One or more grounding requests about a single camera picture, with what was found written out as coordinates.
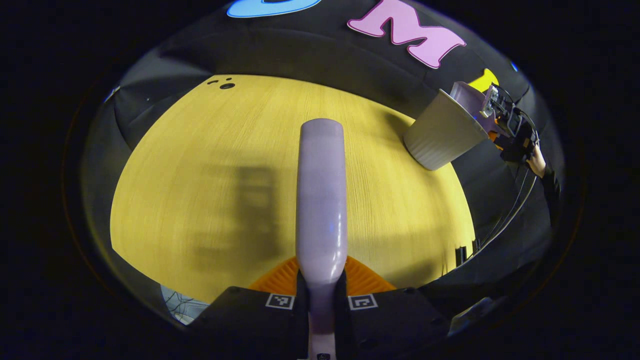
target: cable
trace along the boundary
hole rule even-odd
[[[520,170],[520,165],[518,165],[518,168],[516,170],[516,178],[518,177],[518,171]],[[516,196],[515,201],[513,202],[513,206],[511,207],[511,209],[507,212],[507,215],[504,217],[504,220],[506,220],[509,217],[509,214],[511,214],[511,212],[513,211],[513,209],[516,207],[516,205],[518,204],[518,199],[520,198],[520,195],[522,194],[522,189],[524,188],[524,184],[527,182],[527,175],[529,174],[529,168],[527,167],[527,172],[525,172],[523,179],[522,179],[522,185],[520,185],[520,189],[518,191],[518,195]],[[495,225],[493,226],[493,229],[491,229],[491,231],[489,231],[489,233],[487,233],[487,235],[485,235],[485,237],[482,239],[482,241],[480,242],[480,244],[478,244],[478,248],[483,247],[485,245],[485,241],[486,239],[489,237],[489,235],[492,234],[493,230],[495,229],[495,227],[500,223],[500,220],[498,220]]]
[[[191,300],[187,300],[187,301],[181,301],[180,304],[178,304],[176,307],[174,307],[172,310],[169,310],[170,313],[174,312],[178,307],[180,307],[180,305],[184,305],[187,304],[188,302],[193,301],[193,299]]]
[[[498,231],[498,233],[496,235],[494,235],[491,239],[489,239],[489,241],[487,241],[487,243],[490,243],[491,241],[493,241],[493,239],[497,238],[498,235],[500,235],[506,228],[507,226],[511,223],[511,221],[513,220],[513,218],[516,217],[516,215],[518,214],[518,212],[520,211],[520,209],[522,209],[522,206],[524,205],[524,203],[527,201],[527,199],[529,198],[529,195],[531,194],[531,190],[533,190],[533,185],[536,183],[536,180],[538,179],[538,177],[534,177],[533,181],[531,182],[531,186],[529,187],[529,191],[527,192],[527,196],[525,196],[524,200],[520,203],[520,206],[518,207],[518,209],[516,210],[516,212],[513,214],[513,216],[509,219],[509,221],[504,224],[504,226],[502,227],[502,229],[500,229],[500,231]]]
[[[527,95],[527,92],[529,92],[530,88],[531,88],[531,85],[527,85],[527,89],[525,90],[524,94],[522,94],[522,96],[518,100],[516,100],[513,104],[517,105],[520,102],[520,100],[522,100],[524,96]]]
[[[178,294],[178,299],[180,299],[180,301],[191,301],[191,300],[193,300],[193,297],[192,297],[192,298],[190,298],[190,299],[187,299],[187,300],[183,300],[183,299],[182,299],[182,294],[180,294],[180,293],[179,293],[179,294]]]
[[[509,100],[511,100],[511,104],[513,104],[513,98],[511,97],[511,94],[509,94],[509,92],[507,90],[505,90],[503,87],[501,87],[500,85],[496,85],[496,84],[492,84],[493,86],[497,87],[498,89],[504,91],[507,96],[509,97]]]
[[[533,125],[533,129],[538,132],[538,127],[536,126],[536,123],[533,122],[533,119],[529,116],[529,114],[527,114],[523,109],[520,108],[518,108],[518,111],[520,111],[521,114],[524,114],[527,117],[527,119],[531,122],[531,125]]]
[[[172,298],[175,294],[177,294],[177,291],[174,291],[174,292],[171,294],[171,296],[170,296],[168,299],[166,299],[166,301],[164,302],[164,304],[166,305],[166,303],[167,303],[167,302],[169,302],[169,300],[171,300],[171,298]]]

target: black panel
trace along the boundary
hole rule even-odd
[[[483,297],[498,299],[509,295],[519,287],[534,266],[534,263],[528,263],[499,281],[482,284],[448,284],[434,281],[421,286],[418,291],[426,296],[440,313],[451,319]]]
[[[270,295],[231,286],[187,328],[192,335],[208,339],[216,356],[303,358],[308,341],[306,296],[296,297],[293,309],[286,309],[266,306]]]
[[[467,260],[467,247],[459,247],[456,249],[456,266],[462,265]]]
[[[342,275],[335,285],[333,296],[335,310],[335,357],[338,359],[355,359],[357,344],[351,323],[351,310],[347,298],[347,273]]]
[[[377,307],[351,310],[357,359],[392,359],[447,335],[449,320],[416,289],[372,295]]]

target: wood grain surface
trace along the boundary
hole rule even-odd
[[[300,126],[319,117],[344,127],[350,256],[404,287],[452,270],[455,248],[470,253],[453,167],[426,170],[401,141],[413,119],[326,86],[233,74],[190,91],[135,148],[111,208],[113,248],[198,300],[247,287],[295,255]]]

